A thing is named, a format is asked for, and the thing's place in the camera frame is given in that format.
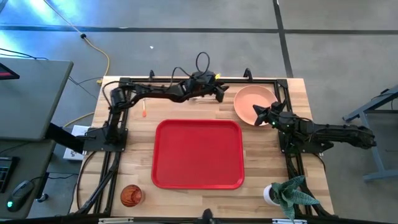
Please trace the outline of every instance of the potted plant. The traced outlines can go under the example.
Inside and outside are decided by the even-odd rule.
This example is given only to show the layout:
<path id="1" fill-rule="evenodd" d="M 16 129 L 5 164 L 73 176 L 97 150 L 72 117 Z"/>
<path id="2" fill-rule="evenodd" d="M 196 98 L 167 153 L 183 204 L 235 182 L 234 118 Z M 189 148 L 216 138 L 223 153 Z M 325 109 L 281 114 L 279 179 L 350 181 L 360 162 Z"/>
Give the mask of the potted plant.
<path id="1" fill-rule="evenodd" d="M 297 190 L 297 187 L 304 182 L 304 176 L 294 177 L 283 184 L 272 183 L 264 189 L 264 200 L 270 205 L 279 205 L 286 217 L 294 220 L 293 204 L 315 205 L 319 201 L 306 193 Z"/>

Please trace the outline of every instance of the red tray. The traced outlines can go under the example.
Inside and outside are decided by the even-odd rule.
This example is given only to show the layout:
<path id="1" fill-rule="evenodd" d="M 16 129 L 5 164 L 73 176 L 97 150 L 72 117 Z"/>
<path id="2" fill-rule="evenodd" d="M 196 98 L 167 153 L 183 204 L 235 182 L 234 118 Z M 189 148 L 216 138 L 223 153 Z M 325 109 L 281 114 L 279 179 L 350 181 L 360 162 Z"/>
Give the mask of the red tray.
<path id="1" fill-rule="evenodd" d="M 152 181 L 163 189 L 236 189 L 244 179 L 234 121 L 165 120 L 156 129 Z"/>

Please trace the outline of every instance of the concrete floor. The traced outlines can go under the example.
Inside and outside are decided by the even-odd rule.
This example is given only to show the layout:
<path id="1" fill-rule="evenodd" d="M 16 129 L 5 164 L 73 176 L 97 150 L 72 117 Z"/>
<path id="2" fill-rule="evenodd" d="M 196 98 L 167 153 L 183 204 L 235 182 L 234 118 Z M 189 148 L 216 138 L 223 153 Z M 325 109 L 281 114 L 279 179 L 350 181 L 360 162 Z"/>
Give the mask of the concrete floor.
<path id="1" fill-rule="evenodd" d="M 195 70 L 195 57 L 200 51 L 210 54 L 211 69 L 223 76 L 241 76 L 246 67 L 255 77 L 287 74 L 286 52 L 282 54 L 279 34 L 264 33 L 265 29 L 278 28 L 272 0 L 50 2 L 77 26 L 239 28 L 263 32 L 86 32 L 111 57 L 109 75 L 148 75 L 150 69 L 157 75 L 170 75 L 174 66 Z M 285 29 L 398 29 L 398 1 L 279 0 L 279 5 Z M 71 60 L 75 63 L 71 76 L 78 82 L 103 75 L 106 59 L 87 46 L 76 32 L 21 30 L 26 26 L 66 25 L 42 1 L 8 0 L 0 12 L 0 25 L 0 47 L 54 60 Z M 343 115 L 398 82 L 398 35 L 286 34 L 285 38 L 293 76 L 305 79 L 315 122 L 342 124 Z M 94 80 L 82 85 L 98 95 L 100 88 Z M 94 97 L 68 82 L 53 122 L 63 125 L 92 112 L 95 104 Z M 90 124 L 90 119 L 82 124 Z M 398 152 L 390 156 L 398 157 Z M 336 144 L 324 159 L 337 215 L 398 222 L 397 180 L 362 180 L 362 175 L 376 170 L 371 151 Z M 72 192 L 74 184 L 72 179 L 51 180 L 45 190 L 52 200 L 35 204 L 34 216 L 66 214 L 71 194 L 56 192 L 59 187 Z"/>

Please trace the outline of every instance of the wooden table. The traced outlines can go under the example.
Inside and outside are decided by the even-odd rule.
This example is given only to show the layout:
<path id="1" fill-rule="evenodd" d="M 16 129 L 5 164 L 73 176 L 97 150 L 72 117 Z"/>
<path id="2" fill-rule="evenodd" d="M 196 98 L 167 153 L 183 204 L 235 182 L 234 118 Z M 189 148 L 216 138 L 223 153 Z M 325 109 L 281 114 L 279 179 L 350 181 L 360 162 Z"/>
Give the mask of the wooden table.
<path id="1" fill-rule="evenodd" d="M 119 78 L 104 77 L 103 85 Z M 294 113 L 312 118 L 304 80 L 289 78 L 287 81 Z M 254 127 L 241 121 L 234 112 L 233 100 L 242 87 L 250 84 L 227 85 L 230 88 L 226 91 L 222 103 L 214 100 L 214 96 L 184 103 L 149 98 L 146 99 L 146 118 L 142 117 L 142 101 L 130 108 L 127 122 L 129 137 L 119 166 L 111 214 L 113 217 L 200 217 L 206 208 L 210 208 L 215 217 L 219 218 L 284 217 L 279 207 L 268 205 L 262 197 L 264 187 L 288 179 L 285 157 L 279 149 L 277 131 L 270 126 Z M 274 91 L 271 85 L 262 86 Z M 107 86 L 106 93 L 115 87 L 117 83 Z M 92 127 L 101 127 L 107 118 L 108 106 L 101 93 Z M 150 177 L 155 130 L 165 119 L 231 119 L 238 122 L 243 132 L 243 185 L 236 190 L 166 190 L 156 187 Z M 83 172 L 79 189 L 81 205 L 98 185 L 103 157 L 104 153 L 96 153 Z M 302 154 L 302 157 L 308 188 L 321 201 L 324 209 L 333 213 L 322 163 L 312 154 Z M 138 185 L 146 195 L 142 204 L 132 208 L 123 206 L 120 201 L 122 189 L 129 184 Z M 107 194 L 108 188 L 104 191 L 103 207 Z M 75 210 L 74 199 L 71 212 Z"/>

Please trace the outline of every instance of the yellow cable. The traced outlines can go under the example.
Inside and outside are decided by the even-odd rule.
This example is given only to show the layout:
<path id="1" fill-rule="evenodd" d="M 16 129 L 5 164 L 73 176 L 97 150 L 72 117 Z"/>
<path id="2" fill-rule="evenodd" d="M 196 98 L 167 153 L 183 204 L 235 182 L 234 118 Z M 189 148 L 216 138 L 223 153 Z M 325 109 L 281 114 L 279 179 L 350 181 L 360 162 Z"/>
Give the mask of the yellow cable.
<path id="1" fill-rule="evenodd" d="M 95 47 L 89 40 L 87 37 L 84 38 L 84 40 L 87 42 L 87 44 L 89 44 L 92 48 L 94 48 L 95 50 L 101 52 L 103 55 L 105 55 L 106 59 L 108 60 L 108 65 L 106 66 L 106 70 L 105 70 L 105 74 L 104 76 L 106 76 L 108 74 L 108 70 L 109 70 L 109 64 L 111 63 L 111 60 L 109 59 L 109 56 L 101 49 Z"/>
<path id="2" fill-rule="evenodd" d="M 72 28 L 74 28 L 80 35 L 83 35 L 83 34 L 84 34 L 84 33 L 80 32 L 80 30 L 78 30 L 71 22 L 67 21 L 67 19 L 64 18 L 54 7 L 52 7 L 52 6 L 50 5 L 50 3 L 47 2 L 47 0 L 44 0 L 44 2 L 45 2 L 55 13 L 57 13 L 58 16 L 60 16 L 67 24 L 69 24 Z M 95 46 L 88 40 L 87 37 L 84 37 L 83 39 L 84 39 L 84 40 L 87 42 L 87 44 L 90 45 L 92 48 L 94 48 L 95 50 L 97 50 L 97 51 L 101 52 L 103 55 L 105 55 L 105 57 L 106 57 L 106 59 L 107 59 L 107 61 L 108 61 L 108 64 L 107 64 L 107 66 L 106 66 L 106 70 L 105 70 L 104 76 L 107 76 L 107 75 L 108 75 L 108 71 L 109 71 L 109 64 L 111 63 L 111 60 L 109 59 L 109 56 L 108 56 L 103 50 L 101 50 L 101 49 L 95 47 Z"/>
<path id="3" fill-rule="evenodd" d="M 67 123 L 66 125 L 64 125 L 63 127 L 65 128 L 65 127 L 67 127 L 67 126 L 73 124 L 74 122 L 79 121 L 79 120 L 81 120 L 81 119 L 83 119 L 83 118 L 85 118 L 85 117 L 88 117 L 88 116 L 92 115 L 92 114 L 94 114 L 94 112 L 88 113 L 88 114 L 83 115 L 83 116 L 81 116 L 81 117 L 79 117 L 79 118 L 77 118 L 77 119 L 74 119 L 73 121 L 68 122 L 68 123 Z"/>

